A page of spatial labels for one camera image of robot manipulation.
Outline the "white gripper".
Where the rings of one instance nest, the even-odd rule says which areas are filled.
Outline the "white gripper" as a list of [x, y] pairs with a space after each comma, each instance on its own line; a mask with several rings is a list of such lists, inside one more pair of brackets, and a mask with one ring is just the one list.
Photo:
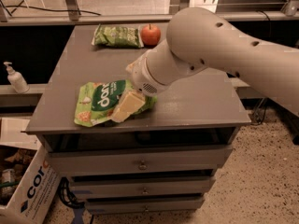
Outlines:
[[145, 95], [153, 97], [169, 88], [168, 85], [158, 82], [151, 75], [150, 69], [148, 68], [149, 53], [150, 50], [146, 51], [134, 62], [126, 66], [125, 70], [130, 74], [130, 80], [136, 91], [125, 91], [122, 94], [119, 103], [111, 115], [111, 119], [114, 122], [125, 121], [141, 108], [145, 104]]

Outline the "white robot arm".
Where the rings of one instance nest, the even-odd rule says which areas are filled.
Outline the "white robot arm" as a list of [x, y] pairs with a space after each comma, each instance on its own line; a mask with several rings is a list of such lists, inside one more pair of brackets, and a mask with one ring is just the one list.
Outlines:
[[135, 89], [155, 96], [207, 68], [250, 85], [294, 115], [299, 114], [299, 49], [246, 35], [202, 7], [173, 16], [165, 40], [128, 64]]

